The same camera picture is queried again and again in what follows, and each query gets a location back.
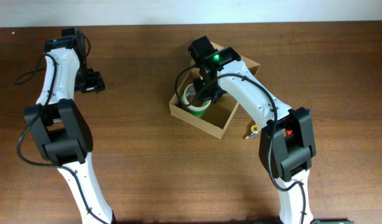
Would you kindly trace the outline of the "beige masking tape roll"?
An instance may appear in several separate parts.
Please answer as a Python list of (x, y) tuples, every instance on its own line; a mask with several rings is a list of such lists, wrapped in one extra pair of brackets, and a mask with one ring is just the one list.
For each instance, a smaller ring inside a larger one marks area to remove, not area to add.
[(184, 92), (182, 93), (182, 95), (181, 95), (181, 102), (182, 102), (182, 106), (185, 109), (187, 109), (189, 111), (193, 111), (193, 112), (203, 112), (211, 104), (210, 100), (201, 102), (197, 98), (197, 92), (196, 92), (195, 87), (194, 87), (194, 85), (192, 83), (189, 84), (185, 88)]

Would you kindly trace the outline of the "brown cardboard box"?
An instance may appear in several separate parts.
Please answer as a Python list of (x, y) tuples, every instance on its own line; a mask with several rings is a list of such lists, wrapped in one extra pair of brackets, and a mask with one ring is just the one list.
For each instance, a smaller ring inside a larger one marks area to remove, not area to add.
[[(249, 71), (256, 76), (260, 64), (241, 55)], [(193, 79), (200, 78), (199, 69), (193, 68), (184, 73), (182, 82), (178, 82), (177, 91), (183, 93), (185, 87), (192, 83)], [(229, 94), (224, 94), (214, 105), (210, 105), (202, 115), (196, 116), (179, 105), (176, 94), (169, 101), (170, 114), (189, 125), (198, 128), (218, 139), (221, 139), (229, 126), (239, 103)]]

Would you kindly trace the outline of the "yellow black correction tape dispenser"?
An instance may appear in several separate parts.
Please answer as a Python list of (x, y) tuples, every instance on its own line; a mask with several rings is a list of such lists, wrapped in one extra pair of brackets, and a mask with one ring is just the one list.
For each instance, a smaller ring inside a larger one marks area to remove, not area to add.
[(251, 139), (261, 134), (261, 130), (257, 124), (251, 125), (250, 129), (246, 132), (244, 139)]

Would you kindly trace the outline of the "green tape roll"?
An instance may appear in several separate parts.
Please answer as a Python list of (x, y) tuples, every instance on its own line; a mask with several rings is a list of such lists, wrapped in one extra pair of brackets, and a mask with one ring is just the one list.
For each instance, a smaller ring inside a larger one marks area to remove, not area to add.
[[(196, 98), (196, 94), (187, 94), (187, 96), (184, 96), (184, 94), (181, 94), (181, 102), (184, 104), (188, 104), (191, 101), (193, 101)], [(184, 106), (181, 103), (179, 104), (180, 107), (191, 113), (194, 116), (201, 117), (201, 115), (204, 114), (204, 112), (207, 110), (207, 108), (211, 105), (211, 100), (207, 100), (204, 102), (201, 102), (199, 99), (197, 99), (191, 106)]]

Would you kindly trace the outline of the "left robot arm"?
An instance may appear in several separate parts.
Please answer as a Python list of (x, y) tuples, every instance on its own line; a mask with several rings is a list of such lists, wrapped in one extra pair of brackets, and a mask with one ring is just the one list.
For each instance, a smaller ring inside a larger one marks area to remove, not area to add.
[(92, 162), (93, 137), (74, 94), (105, 90), (100, 72), (88, 67), (91, 45), (77, 28), (63, 29), (48, 40), (40, 60), (46, 62), (44, 85), (34, 106), (24, 111), (26, 128), (17, 155), (33, 166), (57, 169), (70, 187), (82, 223), (116, 223)]

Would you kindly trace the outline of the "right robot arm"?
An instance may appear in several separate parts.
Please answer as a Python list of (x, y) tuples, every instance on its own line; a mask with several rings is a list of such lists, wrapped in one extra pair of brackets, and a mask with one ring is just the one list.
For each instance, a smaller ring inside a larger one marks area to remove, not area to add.
[(228, 93), (260, 129), (259, 158), (279, 191), (281, 223), (312, 223), (307, 180), (316, 147), (310, 111), (270, 93), (231, 47), (218, 50), (203, 36), (188, 51), (200, 73), (193, 82), (196, 99), (216, 101)]

